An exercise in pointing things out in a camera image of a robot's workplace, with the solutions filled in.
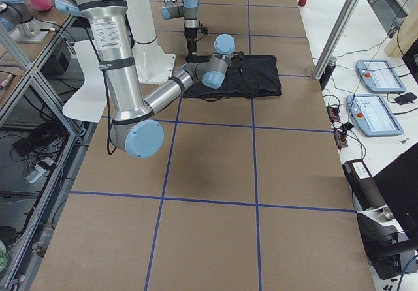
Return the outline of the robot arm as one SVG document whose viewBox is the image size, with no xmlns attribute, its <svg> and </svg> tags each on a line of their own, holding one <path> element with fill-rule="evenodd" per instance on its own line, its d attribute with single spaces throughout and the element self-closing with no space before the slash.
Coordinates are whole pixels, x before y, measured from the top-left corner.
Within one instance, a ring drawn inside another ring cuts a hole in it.
<svg viewBox="0 0 418 291">
<path fill-rule="evenodd" d="M 139 26 L 155 33 L 150 0 L 54 0 L 56 8 L 88 20 L 89 39 L 99 62 L 106 99 L 114 105 L 108 122 L 108 144 L 132 157 L 156 154 L 164 140 L 162 126 L 153 117 L 197 82 L 212 89 L 221 87 L 235 49 L 234 38 L 219 35 L 215 52 L 205 63 L 186 63 L 180 72 L 146 97 L 138 79 L 139 65 L 128 31 Z"/>
<path fill-rule="evenodd" d="M 184 19 L 183 34 L 186 39 L 187 56 L 186 61 L 197 60 L 197 39 L 198 34 L 202 38 L 208 34 L 207 28 L 200 23 L 198 19 L 198 1 L 197 0 L 164 0 L 164 6 L 161 8 L 162 17 L 165 20 L 176 18 Z"/>
</svg>

